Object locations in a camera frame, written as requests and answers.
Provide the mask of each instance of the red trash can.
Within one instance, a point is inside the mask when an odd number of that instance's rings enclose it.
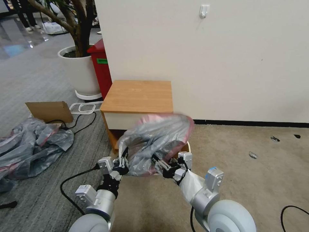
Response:
[[[107,92],[112,86],[112,79],[108,68],[103,39],[90,47],[87,52],[91,55],[94,69],[96,71],[102,98],[106,97]]]

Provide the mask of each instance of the carpet floor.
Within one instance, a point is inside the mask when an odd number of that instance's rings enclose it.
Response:
[[[92,43],[102,38],[96,34],[97,30],[92,30]],[[60,49],[72,44],[69,34],[54,36],[32,50],[0,63],[0,137],[8,135],[14,126],[29,116],[25,102],[65,101],[70,106],[80,101],[65,78],[64,67],[57,56]],[[72,131],[88,125],[93,117],[81,116]],[[72,147],[47,170],[34,178],[18,181],[12,191],[0,194],[0,204],[18,202],[14,209],[0,210],[0,232],[68,231],[80,213],[61,195],[61,182],[93,167],[110,151],[99,112],[94,123],[76,134]],[[69,181],[64,185],[64,191],[83,207],[74,196],[75,190],[83,183],[96,187],[100,181],[100,172],[94,171]]]
[[[91,35],[91,42],[101,37]],[[57,52],[72,44],[70,35],[59,35],[32,50],[0,64],[0,136],[28,117],[28,101],[77,102],[64,77]],[[82,116],[76,130],[91,122]],[[301,135],[297,139],[293,134]],[[275,136],[280,142],[270,139]],[[59,191],[69,176],[92,167],[110,154],[111,147],[98,114],[93,125],[77,134],[73,146],[37,177],[18,181],[15,189],[0,195],[0,204],[18,201],[14,209],[0,210],[0,232],[68,231],[80,216]],[[217,166],[225,172],[221,198],[238,201],[252,214],[257,230],[282,231],[280,212],[294,204],[309,210],[309,129],[242,126],[195,126],[190,138],[192,171],[204,176]],[[258,155],[252,159],[248,154]],[[64,191],[75,199],[80,184],[96,187],[99,171],[73,179]],[[161,176],[124,177],[115,201],[116,219],[112,231],[191,231],[190,206],[180,189]],[[286,231],[307,231],[308,216],[288,209]],[[194,220],[196,231],[202,231]]]

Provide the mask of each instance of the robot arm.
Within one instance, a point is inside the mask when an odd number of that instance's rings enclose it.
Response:
[[[210,232],[256,232],[250,213],[239,203],[232,200],[219,200],[219,188],[223,172],[216,167],[210,168],[205,179],[191,172],[192,154],[179,152],[178,159],[169,164],[157,157],[152,162],[158,173],[172,178],[179,185],[187,202],[195,210],[198,223]]]
[[[256,232],[250,213],[239,203],[220,200],[219,188],[223,172],[216,167],[208,170],[205,179],[191,172],[192,154],[178,153],[178,158],[168,163],[153,155],[156,171],[164,178],[173,179],[186,200],[195,209],[195,218],[210,232]],[[105,157],[98,161],[104,181],[97,190],[91,185],[81,185],[75,192],[88,206],[86,215],[80,217],[69,232],[108,232],[114,222],[114,201],[119,183],[128,173],[126,155],[113,160]]]

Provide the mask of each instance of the plastic bag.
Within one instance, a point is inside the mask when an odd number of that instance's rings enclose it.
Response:
[[[195,194],[203,188],[204,181],[202,177],[190,170],[187,171],[179,187],[188,203],[192,204],[191,200],[194,198]]]
[[[131,176],[149,176],[156,173],[151,156],[170,160],[187,143],[194,128],[190,117],[182,114],[149,114],[136,126],[127,130],[118,141],[119,157],[128,147]]]
[[[43,172],[73,144],[73,139],[72,131],[36,118],[16,126],[11,136],[0,139],[0,192],[12,189],[13,179]]]

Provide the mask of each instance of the potted plant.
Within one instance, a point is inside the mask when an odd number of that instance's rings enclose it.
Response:
[[[45,0],[45,5],[36,0],[28,2],[71,34],[75,45],[63,48],[58,52],[58,56],[63,59],[66,74],[75,88],[77,97],[84,100],[101,97],[93,63],[87,53],[94,18],[93,0]],[[58,6],[65,21],[53,13],[51,3]]]

